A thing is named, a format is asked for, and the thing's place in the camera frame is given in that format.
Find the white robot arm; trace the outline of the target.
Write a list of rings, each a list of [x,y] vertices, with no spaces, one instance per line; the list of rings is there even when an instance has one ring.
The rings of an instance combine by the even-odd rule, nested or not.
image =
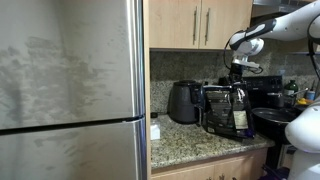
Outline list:
[[[230,69],[232,80],[237,81],[242,77],[244,67],[259,69],[258,64],[248,61],[248,57],[263,49],[264,38],[281,41],[308,38],[309,56],[316,75],[319,75],[319,64],[314,57],[313,45],[320,44],[320,0],[234,33],[228,40],[233,51]]]

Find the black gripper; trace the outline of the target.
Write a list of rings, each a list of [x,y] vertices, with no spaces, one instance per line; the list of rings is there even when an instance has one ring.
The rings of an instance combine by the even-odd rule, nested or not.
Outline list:
[[[232,83],[242,83],[243,82],[243,66],[239,64],[231,64],[231,69],[230,69],[230,80]]]

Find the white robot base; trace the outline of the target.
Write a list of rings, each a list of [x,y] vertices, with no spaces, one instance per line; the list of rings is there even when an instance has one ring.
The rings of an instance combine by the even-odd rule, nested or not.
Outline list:
[[[320,180],[320,99],[316,99],[285,128],[297,148],[288,180]]]

